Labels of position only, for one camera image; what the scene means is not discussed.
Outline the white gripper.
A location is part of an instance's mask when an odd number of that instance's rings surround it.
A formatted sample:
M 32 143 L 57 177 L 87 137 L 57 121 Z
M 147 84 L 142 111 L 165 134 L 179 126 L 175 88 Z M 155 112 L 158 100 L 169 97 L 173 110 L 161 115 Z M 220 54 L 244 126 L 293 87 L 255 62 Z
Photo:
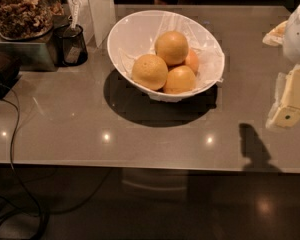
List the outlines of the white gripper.
M 300 5 L 283 21 L 269 31 L 262 42 L 269 46 L 283 43 L 283 54 L 297 64 L 288 74 L 279 73 L 276 79 L 275 101 L 266 121 L 268 129 L 288 129 L 300 121 Z

